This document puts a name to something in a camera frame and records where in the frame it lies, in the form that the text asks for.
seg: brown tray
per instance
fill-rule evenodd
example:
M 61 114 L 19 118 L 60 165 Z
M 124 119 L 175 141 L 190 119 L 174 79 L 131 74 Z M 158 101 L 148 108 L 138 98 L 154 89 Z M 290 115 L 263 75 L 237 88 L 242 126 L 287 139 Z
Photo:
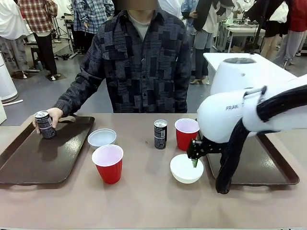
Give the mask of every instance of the brown tray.
M 56 184 L 70 174 L 94 123 L 76 117 L 58 124 L 57 135 L 43 139 L 30 124 L 0 155 L 0 184 Z
M 220 154 L 207 159 L 216 179 L 221 168 Z M 294 185 L 299 177 L 265 135 L 247 138 L 231 184 L 249 186 Z

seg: red plaid shirt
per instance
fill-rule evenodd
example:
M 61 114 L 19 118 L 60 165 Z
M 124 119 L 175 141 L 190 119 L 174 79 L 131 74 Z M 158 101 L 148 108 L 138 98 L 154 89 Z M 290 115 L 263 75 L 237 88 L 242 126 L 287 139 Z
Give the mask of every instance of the red plaid shirt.
M 53 30 L 51 17 L 58 14 L 58 6 L 53 0 L 19 0 L 18 5 L 33 33 Z

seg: soda can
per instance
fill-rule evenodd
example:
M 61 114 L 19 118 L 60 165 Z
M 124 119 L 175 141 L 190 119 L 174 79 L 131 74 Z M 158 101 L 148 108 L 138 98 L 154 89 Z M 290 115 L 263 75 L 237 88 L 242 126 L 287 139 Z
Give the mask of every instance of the soda can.
M 56 130 L 52 127 L 52 119 L 47 111 L 39 111 L 34 115 L 36 123 L 44 139 L 55 137 Z
M 166 148 L 167 141 L 167 121 L 156 120 L 154 122 L 154 146 L 158 150 Z

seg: cup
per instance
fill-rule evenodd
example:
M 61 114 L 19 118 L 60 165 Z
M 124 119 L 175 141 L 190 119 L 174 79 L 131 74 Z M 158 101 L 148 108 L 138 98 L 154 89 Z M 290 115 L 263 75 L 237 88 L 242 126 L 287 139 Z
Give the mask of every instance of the cup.
M 123 156 L 123 149 L 117 145 L 104 145 L 94 151 L 92 161 L 106 184 L 115 184 L 120 180 Z
M 187 151 L 191 139 L 195 139 L 200 129 L 198 122 L 190 118 L 182 118 L 175 122 L 178 148 Z

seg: neck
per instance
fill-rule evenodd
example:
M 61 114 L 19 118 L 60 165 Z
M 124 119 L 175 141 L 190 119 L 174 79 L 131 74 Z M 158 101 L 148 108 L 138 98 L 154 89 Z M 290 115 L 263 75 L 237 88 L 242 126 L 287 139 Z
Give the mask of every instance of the neck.
M 128 10 L 128 12 L 135 20 L 137 20 L 140 23 L 150 23 L 154 14 L 153 10 L 143 10 L 143 11 Z

